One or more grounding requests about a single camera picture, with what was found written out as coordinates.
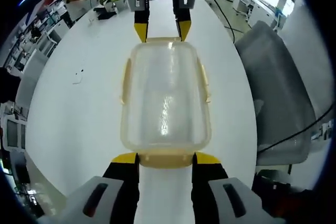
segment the white table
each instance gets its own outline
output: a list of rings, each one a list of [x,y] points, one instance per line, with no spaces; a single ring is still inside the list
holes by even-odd
[[[151,1],[150,10],[148,37],[178,35],[172,0]],[[140,43],[133,28],[134,14],[125,10],[92,24],[90,15],[73,26],[48,60],[31,101],[26,132],[30,157],[66,196],[92,176],[101,176],[114,157],[129,152],[120,141],[120,94],[123,67]],[[205,66],[211,92],[212,139],[202,151],[219,158],[230,177],[251,187],[257,131],[246,73],[226,29],[205,1],[196,0],[191,17],[187,41]],[[80,84],[73,84],[80,79],[76,74],[82,75]],[[149,220],[162,223],[158,213],[173,211],[170,200],[178,211],[170,218],[193,223],[191,187],[190,167],[141,167],[141,198],[146,195],[152,205],[140,202],[137,217],[148,212]],[[162,202],[161,196],[170,199]]]

